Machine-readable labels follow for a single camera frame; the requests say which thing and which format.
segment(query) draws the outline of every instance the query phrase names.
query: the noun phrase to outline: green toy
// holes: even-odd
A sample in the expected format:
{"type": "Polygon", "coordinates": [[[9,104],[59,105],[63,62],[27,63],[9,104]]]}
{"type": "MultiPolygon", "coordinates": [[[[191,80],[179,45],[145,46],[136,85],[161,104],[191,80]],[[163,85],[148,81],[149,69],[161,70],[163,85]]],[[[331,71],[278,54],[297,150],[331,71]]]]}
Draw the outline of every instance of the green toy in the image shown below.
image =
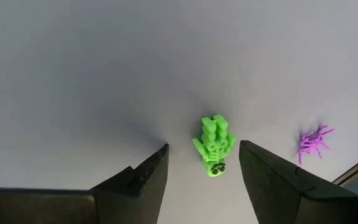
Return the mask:
{"type": "Polygon", "coordinates": [[[217,177],[226,169],[224,158],[233,150],[236,137],[227,131],[229,123],[221,116],[215,115],[213,119],[201,119],[203,134],[201,141],[193,139],[198,152],[203,157],[204,168],[210,177],[217,177]]]}

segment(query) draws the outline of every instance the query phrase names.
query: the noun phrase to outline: purple toy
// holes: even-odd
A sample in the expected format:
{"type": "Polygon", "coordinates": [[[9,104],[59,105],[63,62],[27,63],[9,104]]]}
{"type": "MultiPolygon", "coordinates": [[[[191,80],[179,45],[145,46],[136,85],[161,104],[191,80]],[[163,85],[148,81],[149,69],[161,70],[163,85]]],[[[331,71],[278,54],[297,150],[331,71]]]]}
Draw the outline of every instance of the purple toy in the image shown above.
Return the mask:
{"type": "Polygon", "coordinates": [[[331,133],[333,131],[335,131],[335,128],[325,131],[323,132],[324,128],[327,128],[328,125],[324,125],[321,126],[318,130],[317,130],[317,135],[316,138],[313,139],[309,139],[309,136],[311,136],[313,134],[313,132],[310,133],[304,133],[301,135],[301,141],[299,143],[299,164],[302,164],[302,154],[304,152],[307,152],[309,155],[312,155],[312,153],[314,153],[314,151],[317,151],[318,156],[320,157],[320,159],[323,158],[323,155],[320,151],[319,146],[324,146],[326,149],[331,150],[323,141],[323,136],[325,136],[328,133],[331,133]]]}

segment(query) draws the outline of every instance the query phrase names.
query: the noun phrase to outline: black plastic part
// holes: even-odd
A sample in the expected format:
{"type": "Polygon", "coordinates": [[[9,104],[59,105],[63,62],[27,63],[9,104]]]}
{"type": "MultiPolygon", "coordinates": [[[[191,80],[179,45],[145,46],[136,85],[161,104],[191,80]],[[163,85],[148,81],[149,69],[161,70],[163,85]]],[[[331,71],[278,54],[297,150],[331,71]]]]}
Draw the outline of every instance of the black plastic part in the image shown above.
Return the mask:
{"type": "Polygon", "coordinates": [[[156,224],[168,175],[168,144],[88,191],[0,189],[0,223],[156,224]]]}
{"type": "Polygon", "coordinates": [[[353,193],[250,141],[241,141],[239,158],[260,224],[358,223],[358,197],[353,193]]]}

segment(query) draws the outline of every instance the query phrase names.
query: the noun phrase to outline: plastic toy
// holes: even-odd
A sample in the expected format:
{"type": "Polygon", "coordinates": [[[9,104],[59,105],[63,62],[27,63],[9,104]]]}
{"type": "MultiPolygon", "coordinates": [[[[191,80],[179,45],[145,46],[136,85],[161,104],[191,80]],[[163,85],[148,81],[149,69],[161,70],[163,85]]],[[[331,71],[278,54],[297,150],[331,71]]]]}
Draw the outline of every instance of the plastic toy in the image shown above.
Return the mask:
{"type": "Polygon", "coordinates": [[[224,158],[233,150],[236,137],[227,131],[229,123],[221,116],[213,119],[202,118],[203,134],[201,142],[193,139],[198,152],[203,157],[203,165],[210,177],[217,177],[226,170],[224,158]]]}
{"type": "Polygon", "coordinates": [[[313,134],[313,132],[310,133],[304,133],[301,135],[301,141],[299,143],[299,151],[298,151],[298,155],[299,155],[299,164],[302,165],[303,159],[302,159],[302,154],[307,152],[309,155],[312,155],[315,151],[317,151],[318,156],[320,157],[320,159],[323,158],[323,155],[320,151],[320,146],[324,146],[326,149],[331,150],[327,144],[324,143],[323,141],[323,137],[333,131],[335,131],[335,129],[330,129],[328,131],[323,132],[323,129],[328,128],[328,125],[324,125],[321,126],[318,130],[317,130],[317,134],[315,138],[310,139],[310,136],[313,134]]]}

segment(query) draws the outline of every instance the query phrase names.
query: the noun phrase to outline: white surface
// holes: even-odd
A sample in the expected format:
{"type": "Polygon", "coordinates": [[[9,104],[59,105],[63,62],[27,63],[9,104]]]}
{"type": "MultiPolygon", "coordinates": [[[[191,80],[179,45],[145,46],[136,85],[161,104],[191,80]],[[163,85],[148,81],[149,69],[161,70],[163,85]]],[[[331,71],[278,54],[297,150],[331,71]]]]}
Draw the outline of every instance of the white surface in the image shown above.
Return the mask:
{"type": "Polygon", "coordinates": [[[0,187],[88,189],[169,142],[159,223],[257,223],[238,144],[218,179],[191,144],[221,113],[239,139],[296,162],[328,123],[358,162],[358,1],[0,1],[0,187]]]}

